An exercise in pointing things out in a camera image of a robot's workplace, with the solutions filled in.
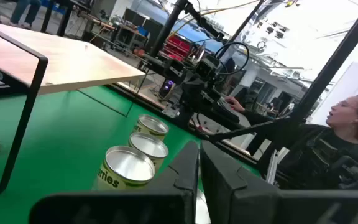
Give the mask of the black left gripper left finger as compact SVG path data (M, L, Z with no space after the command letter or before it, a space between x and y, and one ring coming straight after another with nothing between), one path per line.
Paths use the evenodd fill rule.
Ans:
M141 189L49 195L31 208L29 224L194 224L199 147L188 141Z

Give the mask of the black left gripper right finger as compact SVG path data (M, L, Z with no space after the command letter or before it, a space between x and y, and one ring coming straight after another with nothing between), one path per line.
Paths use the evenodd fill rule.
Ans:
M200 164L212 224L358 224L358 190L281 190L209 141Z

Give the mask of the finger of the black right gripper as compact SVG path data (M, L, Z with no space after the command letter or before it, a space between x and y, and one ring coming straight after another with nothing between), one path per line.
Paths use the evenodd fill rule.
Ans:
M220 117L229 120L232 123L239 123L239 117L236 112L225 101L217 101L213 104L213 113Z
M176 59L159 60L150 55L144 55L143 59L147 61L148 68L161 75L172 73L179 75L184 70L184 65Z

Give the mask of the tall blue cherries can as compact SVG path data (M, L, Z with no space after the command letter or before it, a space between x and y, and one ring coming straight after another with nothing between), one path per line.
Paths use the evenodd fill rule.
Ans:
M113 146L105 153L93 190L141 188L154 175L154 163L143 152L129 146Z

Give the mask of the tall tin food can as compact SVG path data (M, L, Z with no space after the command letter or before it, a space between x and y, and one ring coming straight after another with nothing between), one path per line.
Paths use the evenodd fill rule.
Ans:
M150 134L164 141L165 136L169 132L169 127L161 120L151 115L143 114L139 116L132 132Z

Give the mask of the tall green food can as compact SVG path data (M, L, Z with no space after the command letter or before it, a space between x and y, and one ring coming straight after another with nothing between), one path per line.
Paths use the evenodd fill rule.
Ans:
M132 133L129 145L147 155L154 163L155 170L159 170L169 153L168 147L159 138L146 133Z

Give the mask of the red tool cabinet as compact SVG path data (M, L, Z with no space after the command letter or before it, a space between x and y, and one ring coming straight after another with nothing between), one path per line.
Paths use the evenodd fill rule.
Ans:
M165 41L162 52L169 58L184 62L196 52L196 47L185 37L174 34Z

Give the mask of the cluttered workbench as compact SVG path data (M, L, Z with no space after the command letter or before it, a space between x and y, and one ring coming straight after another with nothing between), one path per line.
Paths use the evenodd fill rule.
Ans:
M112 40L118 47L132 51L136 47L145 47L149 41L149 34L143 35L138 29L119 24Z

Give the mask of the green table mat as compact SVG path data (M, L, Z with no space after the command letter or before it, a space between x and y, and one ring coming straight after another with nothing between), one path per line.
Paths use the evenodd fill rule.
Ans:
M120 111L92 100L82 92ZM0 98L0 179L25 102ZM6 190L0 194L0 224L27 224L31 207L44 196L92 188L105 151L124 145L142 114L168 124L165 168L188 141L201 139L105 87L40 95Z

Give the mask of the wooden shelf black metal frame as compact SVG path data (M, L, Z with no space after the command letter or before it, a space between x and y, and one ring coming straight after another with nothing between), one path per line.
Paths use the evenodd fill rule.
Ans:
M38 95L131 80L144 73L95 45L0 24L0 82L26 96L0 180L5 191Z

